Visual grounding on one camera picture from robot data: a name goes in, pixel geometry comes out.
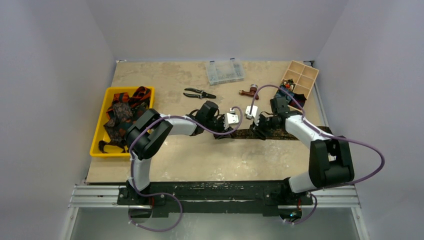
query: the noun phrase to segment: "brown pipe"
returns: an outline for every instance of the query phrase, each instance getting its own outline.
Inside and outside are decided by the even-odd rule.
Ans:
[[[257,90],[258,90],[258,85],[252,84],[252,85],[250,85],[250,91],[240,90],[240,91],[238,91],[238,94],[240,94],[242,96],[249,96],[249,97],[252,97],[253,98],[253,96],[255,95],[255,93],[256,93]]]

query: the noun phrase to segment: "pliers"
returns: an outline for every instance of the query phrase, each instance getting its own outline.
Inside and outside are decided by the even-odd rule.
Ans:
[[[182,93],[182,94],[184,94],[184,96],[189,97],[189,98],[198,98],[198,99],[204,99],[204,98],[216,99],[217,98],[217,96],[215,96],[213,94],[209,94],[209,93],[206,93],[203,90],[199,90],[199,89],[192,88],[192,87],[187,87],[184,90],[200,94],[200,95],[198,95],[198,94],[191,94],[191,93],[185,93],[185,92]]]

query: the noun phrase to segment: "beige table surface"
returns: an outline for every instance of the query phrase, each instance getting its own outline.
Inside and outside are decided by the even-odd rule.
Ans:
[[[289,61],[245,61],[244,81],[210,86],[204,62],[119,62],[112,87],[153,86],[156,89],[154,109],[163,114],[184,115],[199,109],[204,99],[183,96],[187,87],[202,89],[217,96],[209,99],[220,112],[239,106],[244,111],[252,98],[241,96],[251,84],[278,85]],[[255,105],[270,112],[269,100],[276,88],[259,92]],[[314,91],[305,104],[306,117],[322,125]],[[240,129],[251,120],[243,118]],[[297,140],[221,139],[204,132],[198,136],[169,136],[153,157],[151,181],[243,181],[282,180],[308,169],[309,150]],[[87,183],[125,182],[130,171],[129,158],[93,157]]]

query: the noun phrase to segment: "white wall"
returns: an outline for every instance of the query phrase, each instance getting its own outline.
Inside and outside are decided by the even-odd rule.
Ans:
[[[313,60],[348,0],[87,0],[128,60]]]
[[[58,239],[114,60],[84,0],[0,1],[0,235]]]
[[[350,0],[315,62],[332,130],[387,158],[357,185],[374,240],[424,235],[423,12],[420,0]],[[377,167],[377,154],[352,153],[357,177]]]

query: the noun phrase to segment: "yellow plastic tray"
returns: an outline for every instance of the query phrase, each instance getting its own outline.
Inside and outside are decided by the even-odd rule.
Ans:
[[[111,157],[130,157],[129,153],[122,153],[122,148],[117,146],[105,146],[105,151],[108,153],[103,153],[99,150],[99,141],[110,142],[111,139],[108,136],[103,125],[109,121],[106,111],[111,106],[112,100],[114,99],[115,94],[127,92],[131,97],[134,92],[138,89],[138,86],[118,86],[118,87],[109,87],[106,89],[104,94],[103,104],[101,105],[100,115],[98,116],[97,126],[95,127],[93,141],[91,143],[90,155],[92,157],[100,158],[111,158]],[[150,104],[149,108],[153,108],[153,103],[155,101],[155,88],[152,86],[147,86],[146,88],[151,90]]]

